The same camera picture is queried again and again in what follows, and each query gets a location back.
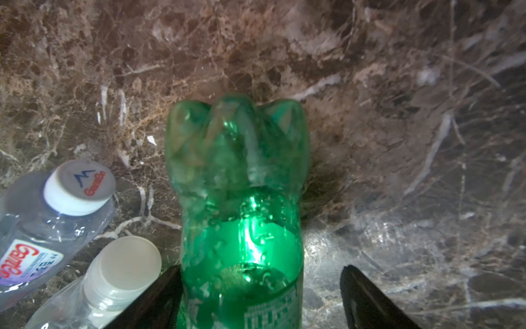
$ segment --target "transparent bottle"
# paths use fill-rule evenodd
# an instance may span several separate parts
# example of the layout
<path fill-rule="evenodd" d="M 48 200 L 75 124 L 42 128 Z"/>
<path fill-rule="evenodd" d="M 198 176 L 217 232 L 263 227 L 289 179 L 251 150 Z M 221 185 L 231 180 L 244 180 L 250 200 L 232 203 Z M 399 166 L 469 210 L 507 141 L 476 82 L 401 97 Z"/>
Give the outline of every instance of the transparent bottle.
<path fill-rule="evenodd" d="M 115 216 L 115 178 L 89 160 L 31 172 L 0 197 L 0 312 L 47 282 Z"/>
<path fill-rule="evenodd" d="M 145 238 L 118 238 L 95 257 L 86 275 L 40 307 L 25 329 L 100 329 L 159 276 L 161 255 Z"/>
<path fill-rule="evenodd" d="M 257 107 L 230 94 L 172 108 L 165 156 L 183 208 L 179 326 L 301 327 L 309 147 L 296 101 Z"/>

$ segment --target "marble countertop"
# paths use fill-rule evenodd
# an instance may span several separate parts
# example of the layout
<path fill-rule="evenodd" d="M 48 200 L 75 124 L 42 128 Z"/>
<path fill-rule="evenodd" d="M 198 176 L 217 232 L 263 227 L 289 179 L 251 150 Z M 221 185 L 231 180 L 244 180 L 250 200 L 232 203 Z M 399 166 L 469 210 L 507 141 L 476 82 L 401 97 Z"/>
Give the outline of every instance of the marble countertop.
<path fill-rule="evenodd" d="M 165 118 L 226 91 L 307 113 L 304 328 L 346 328 L 347 264 L 423 329 L 525 328 L 525 0 L 21 0 L 0 13 L 0 191 L 90 158 L 117 177 L 119 208 L 1 329 L 119 236 L 178 261 Z"/>

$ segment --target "green plastic bottle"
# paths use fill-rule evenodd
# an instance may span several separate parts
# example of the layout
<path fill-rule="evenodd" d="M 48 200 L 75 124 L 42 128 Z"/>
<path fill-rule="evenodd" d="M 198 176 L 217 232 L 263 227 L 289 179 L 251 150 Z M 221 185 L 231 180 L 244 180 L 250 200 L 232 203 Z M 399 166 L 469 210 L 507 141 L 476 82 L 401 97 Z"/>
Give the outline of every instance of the green plastic bottle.
<path fill-rule="evenodd" d="M 301 327 L 299 201 L 310 167 L 301 105 L 228 94 L 170 111 L 165 156 L 183 208 L 178 327 Z"/>

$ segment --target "brown marble surface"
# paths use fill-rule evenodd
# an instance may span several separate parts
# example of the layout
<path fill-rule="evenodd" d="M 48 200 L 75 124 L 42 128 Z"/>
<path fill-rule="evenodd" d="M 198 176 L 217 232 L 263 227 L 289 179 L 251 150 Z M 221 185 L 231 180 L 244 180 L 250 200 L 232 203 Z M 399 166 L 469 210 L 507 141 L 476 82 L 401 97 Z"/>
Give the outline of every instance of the brown marble surface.
<path fill-rule="evenodd" d="M 119 213 L 22 328 L 111 239 L 178 261 L 165 117 L 225 91 L 301 100 L 304 328 L 345 328 L 353 264 L 424 329 L 526 326 L 525 0 L 19 0 L 0 3 L 0 190 L 76 157 Z"/>

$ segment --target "plastic bottle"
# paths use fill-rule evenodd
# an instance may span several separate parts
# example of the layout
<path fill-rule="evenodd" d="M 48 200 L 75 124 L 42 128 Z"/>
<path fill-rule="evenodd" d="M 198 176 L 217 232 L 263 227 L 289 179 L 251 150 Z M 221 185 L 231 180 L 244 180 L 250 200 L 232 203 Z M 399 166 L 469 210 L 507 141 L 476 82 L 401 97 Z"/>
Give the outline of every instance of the plastic bottle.
<path fill-rule="evenodd" d="M 299 201 L 310 166 L 301 105 L 231 94 L 168 116 L 168 175 L 183 208 L 187 328 L 301 327 Z"/>
<path fill-rule="evenodd" d="M 126 236 L 105 246 L 86 275 L 49 299 L 26 329 L 103 328 L 159 276 L 161 255 L 145 238 Z"/>
<path fill-rule="evenodd" d="M 89 160 L 31 172 L 0 197 L 0 312 L 57 274 L 115 216 L 115 178 Z"/>

